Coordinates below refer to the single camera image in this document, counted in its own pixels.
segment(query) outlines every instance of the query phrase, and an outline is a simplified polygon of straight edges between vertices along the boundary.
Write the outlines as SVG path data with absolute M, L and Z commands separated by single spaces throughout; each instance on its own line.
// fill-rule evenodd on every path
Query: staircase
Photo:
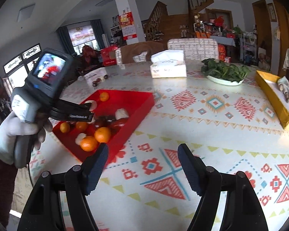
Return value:
M 161 35 L 159 23 L 162 16 L 168 16 L 167 5 L 158 1 L 144 25 L 146 41 L 159 41 Z
M 189 25 L 192 29 L 195 22 L 194 16 L 212 3 L 214 3 L 214 0 L 187 0 Z
M 187 3 L 188 14 L 169 16 L 167 5 L 158 1 L 144 25 L 146 41 L 160 42 L 167 49 L 168 40 L 181 38 L 182 30 L 189 32 L 187 38 L 193 37 L 194 15 L 214 3 L 214 0 L 187 0 Z

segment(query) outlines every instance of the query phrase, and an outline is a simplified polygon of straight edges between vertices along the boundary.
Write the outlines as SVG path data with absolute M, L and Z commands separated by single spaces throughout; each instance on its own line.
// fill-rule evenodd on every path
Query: screen display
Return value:
M 64 64 L 65 60 L 62 58 L 46 53 L 39 61 L 33 75 L 47 85 L 53 85 Z

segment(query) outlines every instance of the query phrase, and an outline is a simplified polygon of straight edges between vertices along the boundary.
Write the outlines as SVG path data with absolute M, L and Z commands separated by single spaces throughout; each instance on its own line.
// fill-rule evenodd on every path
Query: red calendar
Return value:
M 136 27 L 134 24 L 132 12 L 128 12 L 126 14 L 119 16 L 119 22 L 120 22 L 124 40 L 137 37 Z

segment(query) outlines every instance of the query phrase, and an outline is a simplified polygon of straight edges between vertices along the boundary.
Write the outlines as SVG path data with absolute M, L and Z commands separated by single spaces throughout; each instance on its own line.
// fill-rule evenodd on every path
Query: curtain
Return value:
M 93 20 L 93 21 L 90 21 L 90 23 L 91 23 L 97 44 L 99 45 L 99 48 L 104 49 L 105 45 L 104 45 L 104 41 L 102 38 L 102 35 L 104 34 L 104 30 L 103 30 L 101 20 L 100 19 Z
M 60 42 L 64 48 L 64 51 L 70 55 L 74 54 L 74 48 L 72 45 L 72 41 L 70 39 L 70 35 L 68 33 L 68 29 L 66 26 L 60 27 L 57 29 L 57 34 L 60 39 Z

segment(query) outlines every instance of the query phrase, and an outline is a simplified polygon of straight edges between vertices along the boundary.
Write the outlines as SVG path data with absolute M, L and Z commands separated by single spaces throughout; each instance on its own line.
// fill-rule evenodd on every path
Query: gloved hand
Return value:
M 45 141 L 46 131 L 52 131 L 52 124 L 48 119 L 41 129 L 39 126 L 42 126 L 42 122 L 45 122 L 45 119 L 36 124 L 21 122 L 15 113 L 11 112 L 0 125 L 0 160 L 9 165 L 14 163 L 16 136 L 34 135 L 37 133 L 38 137 L 34 147 L 40 149 L 41 143 Z

